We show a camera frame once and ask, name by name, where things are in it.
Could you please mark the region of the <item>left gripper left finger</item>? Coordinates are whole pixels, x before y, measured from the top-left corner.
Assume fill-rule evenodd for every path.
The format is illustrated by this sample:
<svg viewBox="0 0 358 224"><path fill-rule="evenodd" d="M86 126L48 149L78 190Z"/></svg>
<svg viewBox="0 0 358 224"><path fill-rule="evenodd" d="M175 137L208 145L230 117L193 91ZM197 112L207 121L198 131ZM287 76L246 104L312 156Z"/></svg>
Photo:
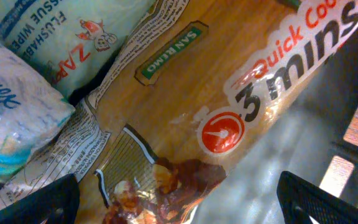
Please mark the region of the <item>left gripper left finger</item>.
<svg viewBox="0 0 358 224"><path fill-rule="evenodd" d="M0 223L74 223L79 204L77 179L68 174L0 210Z"/></svg>

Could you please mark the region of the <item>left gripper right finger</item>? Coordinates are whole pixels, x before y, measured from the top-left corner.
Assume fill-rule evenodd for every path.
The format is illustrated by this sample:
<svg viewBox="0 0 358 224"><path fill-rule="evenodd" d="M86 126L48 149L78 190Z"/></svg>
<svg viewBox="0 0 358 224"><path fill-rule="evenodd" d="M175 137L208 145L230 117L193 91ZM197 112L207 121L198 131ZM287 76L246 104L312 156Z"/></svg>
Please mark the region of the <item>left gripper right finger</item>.
<svg viewBox="0 0 358 224"><path fill-rule="evenodd" d="M289 171L280 174L277 197L286 224L358 223L358 208Z"/></svg>

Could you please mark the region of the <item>small tissue pack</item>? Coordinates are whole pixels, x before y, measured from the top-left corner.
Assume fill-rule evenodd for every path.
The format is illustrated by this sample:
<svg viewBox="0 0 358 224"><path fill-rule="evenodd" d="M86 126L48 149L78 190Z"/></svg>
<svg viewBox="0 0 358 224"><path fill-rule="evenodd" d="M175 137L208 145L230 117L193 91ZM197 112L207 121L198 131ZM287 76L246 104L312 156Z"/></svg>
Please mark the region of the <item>small tissue pack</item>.
<svg viewBox="0 0 358 224"><path fill-rule="evenodd" d="M74 111L37 71L0 42L0 182L22 169Z"/></svg>

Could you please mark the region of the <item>orange spaghetti packet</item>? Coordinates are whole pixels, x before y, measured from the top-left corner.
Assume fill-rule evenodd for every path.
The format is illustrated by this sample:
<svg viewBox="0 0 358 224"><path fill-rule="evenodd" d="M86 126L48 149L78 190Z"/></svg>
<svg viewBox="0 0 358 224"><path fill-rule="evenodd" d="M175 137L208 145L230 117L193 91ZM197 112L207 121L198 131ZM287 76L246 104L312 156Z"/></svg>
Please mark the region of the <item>orange spaghetti packet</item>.
<svg viewBox="0 0 358 224"><path fill-rule="evenodd" d="M189 223L358 28L358 0L157 1L0 210L68 174L74 223Z"/></svg>

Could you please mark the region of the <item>teal flushable wipes pack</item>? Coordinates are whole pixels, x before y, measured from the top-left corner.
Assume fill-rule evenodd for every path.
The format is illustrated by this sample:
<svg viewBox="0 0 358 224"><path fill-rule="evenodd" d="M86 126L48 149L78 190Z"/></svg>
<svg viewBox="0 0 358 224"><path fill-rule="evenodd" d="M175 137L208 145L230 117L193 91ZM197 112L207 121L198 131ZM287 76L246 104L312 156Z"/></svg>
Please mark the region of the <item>teal flushable wipes pack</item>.
<svg viewBox="0 0 358 224"><path fill-rule="evenodd" d="M0 0L0 41L65 98L93 80L154 0Z"/></svg>

